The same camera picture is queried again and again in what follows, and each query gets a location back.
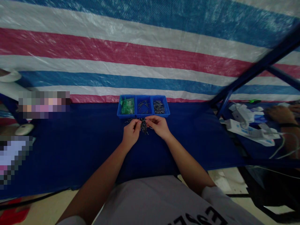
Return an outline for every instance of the white stripe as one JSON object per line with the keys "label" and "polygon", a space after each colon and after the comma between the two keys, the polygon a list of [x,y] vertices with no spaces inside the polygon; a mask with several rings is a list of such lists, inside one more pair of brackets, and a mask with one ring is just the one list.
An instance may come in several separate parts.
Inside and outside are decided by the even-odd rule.
{"label": "white stripe", "polygon": [[[180,79],[197,81],[218,86],[227,86],[236,80],[215,74],[163,67],[148,67],[113,62],[101,62],[76,59],[53,59],[32,56],[0,56],[0,68],[18,71],[61,71],[69,73],[100,73],[143,78]],[[247,85],[288,86],[277,77],[256,77]]]}
{"label": "white stripe", "polygon": [[255,8],[300,18],[299,0],[233,0]]}
{"label": "white stripe", "polygon": [[[69,34],[163,47],[255,62],[270,50],[175,29],[99,16],[92,13],[2,0],[0,27]],[[285,62],[300,65],[291,57]]]}
{"label": "white stripe", "polygon": [[[189,100],[211,100],[214,95],[196,94],[186,91],[169,91],[155,89],[138,88],[114,88],[114,87],[89,87],[89,86],[48,86],[31,87],[32,91],[69,91],[70,94],[80,95],[165,95],[167,98],[183,98]],[[233,94],[231,100],[260,99],[262,101],[295,101],[300,99],[300,95],[278,95],[278,94]]]}

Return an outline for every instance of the person's arm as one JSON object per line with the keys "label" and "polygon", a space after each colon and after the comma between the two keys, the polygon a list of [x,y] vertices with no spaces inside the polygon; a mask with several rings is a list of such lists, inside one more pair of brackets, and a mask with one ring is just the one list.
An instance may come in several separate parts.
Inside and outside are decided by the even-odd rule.
{"label": "person's arm", "polygon": [[[278,123],[293,123],[298,125],[295,120],[293,112],[287,107],[284,106],[273,106],[272,108],[267,109],[267,113],[271,116],[271,118]],[[282,127],[282,133],[292,133],[297,136],[300,141],[300,128],[298,127]],[[295,136],[291,134],[285,134],[285,150],[289,153],[295,151],[297,143]],[[290,158],[296,158],[296,153],[290,155]]]}
{"label": "person's arm", "polygon": [[57,223],[76,215],[92,224],[113,189],[125,156],[138,140],[141,123],[133,119],[124,127],[121,144],[80,188]]}
{"label": "person's arm", "polygon": [[146,123],[167,143],[182,178],[192,191],[201,196],[205,187],[216,186],[202,166],[171,134],[165,118],[148,116]]}

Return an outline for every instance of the blue stripe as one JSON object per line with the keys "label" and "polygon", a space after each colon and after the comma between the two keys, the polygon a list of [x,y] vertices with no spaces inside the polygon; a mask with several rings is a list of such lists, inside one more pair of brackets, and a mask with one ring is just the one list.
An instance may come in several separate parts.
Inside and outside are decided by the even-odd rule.
{"label": "blue stripe", "polygon": [[[17,81],[23,87],[43,86],[91,86],[112,88],[141,88],[215,95],[224,87],[188,80],[116,76],[97,73],[69,73],[53,71],[21,71]],[[235,94],[293,94],[300,92],[290,86],[244,85]]]}
{"label": "blue stripe", "polygon": [[265,48],[274,48],[300,23],[296,17],[257,9],[230,0],[16,1],[94,13]]}

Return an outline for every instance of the red stripe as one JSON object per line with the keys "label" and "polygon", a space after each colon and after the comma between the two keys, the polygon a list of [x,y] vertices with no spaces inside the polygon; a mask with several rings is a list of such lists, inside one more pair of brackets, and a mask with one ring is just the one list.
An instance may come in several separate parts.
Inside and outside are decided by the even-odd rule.
{"label": "red stripe", "polygon": [[15,123],[17,123],[15,119],[6,118],[6,117],[0,118],[0,126],[8,126]]}
{"label": "red stripe", "polygon": [[238,77],[252,63],[125,42],[0,28],[0,55],[84,59]]}
{"label": "red stripe", "polygon": [[[114,95],[78,95],[78,94],[71,94],[70,99],[72,103],[118,103],[120,96]],[[168,102],[207,102],[204,100],[190,100],[190,99],[183,99],[183,98],[167,98]]]}
{"label": "red stripe", "polygon": [[[300,66],[294,65],[285,65],[285,64],[275,64],[275,67],[282,70],[283,72],[293,76],[294,78],[300,78]],[[262,72],[260,77],[274,77],[273,74],[269,73],[268,71]]]}

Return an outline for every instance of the cable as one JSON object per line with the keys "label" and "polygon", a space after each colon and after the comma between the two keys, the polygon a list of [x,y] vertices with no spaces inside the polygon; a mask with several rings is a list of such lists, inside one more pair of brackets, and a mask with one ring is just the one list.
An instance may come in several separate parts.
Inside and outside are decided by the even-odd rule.
{"label": "cable", "polygon": [[273,153],[273,155],[271,155],[271,156],[269,157],[269,159],[271,159],[271,158],[273,158],[273,157],[279,152],[280,149],[283,148],[284,143],[285,143],[285,137],[283,136],[282,133],[267,133],[267,134],[279,134],[279,135],[282,137],[282,144],[280,145],[279,148],[277,148],[277,150]]}
{"label": "cable", "polygon": [[63,190],[53,192],[53,193],[50,193],[48,195],[45,195],[45,196],[42,196],[42,197],[39,197],[39,198],[35,198],[35,199],[31,199],[31,200],[28,200],[28,201],[24,201],[24,202],[19,202],[19,203],[9,204],[9,205],[1,205],[0,206],[0,211],[6,210],[6,209],[11,209],[11,208],[17,208],[17,207],[20,207],[20,206],[25,206],[25,205],[28,205],[28,204],[31,204],[31,203],[35,203],[37,201],[43,200],[45,198],[56,195],[60,192],[66,191],[66,190],[68,190],[68,189],[63,189]]}
{"label": "cable", "polygon": [[296,152],[296,159],[298,159],[298,150],[300,148],[300,145],[299,145],[299,139],[298,139],[297,135],[295,135],[294,133],[284,133],[284,134],[291,134],[295,138],[295,140],[296,140],[296,150],[295,150],[295,152]]}
{"label": "cable", "polygon": [[287,156],[289,156],[289,155],[291,155],[295,152],[296,152],[296,159],[298,159],[299,139],[295,134],[293,134],[293,133],[275,133],[275,132],[274,133],[265,133],[265,134],[279,134],[282,137],[281,146],[273,153],[273,155],[271,155],[269,157],[269,159],[273,158],[279,152],[279,150],[282,149],[282,147],[284,146],[284,143],[285,143],[285,137],[283,136],[284,134],[291,134],[295,138],[295,140],[296,140],[296,149],[294,151],[289,152],[288,154],[285,154],[285,155],[283,155],[281,157],[278,157],[276,159],[282,159],[282,158],[287,157]]}
{"label": "cable", "polygon": [[291,178],[295,178],[295,179],[300,179],[300,177],[293,177],[293,176],[290,176],[290,175],[287,175],[287,174],[284,174],[284,173],[280,173],[280,172],[277,172],[275,170],[271,170],[271,169],[267,169],[267,168],[264,168],[264,167],[260,167],[260,166],[248,166],[248,167],[251,168],[251,169],[261,168],[261,169],[269,170],[269,171],[272,171],[272,172],[275,172],[275,173],[279,173],[281,175],[285,175],[287,177],[291,177]]}
{"label": "cable", "polygon": [[292,151],[292,152],[289,152],[288,154],[285,154],[285,155],[283,155],[283,156],[280,156],[280,157],[278,157],[278,158],[276,158],[276,159],[281,159],[281,158],[287,157],[287,156],[289,156],[289,155],[292,155],[294,152],[297,152],[297,150],[294,150],[294,151]]}

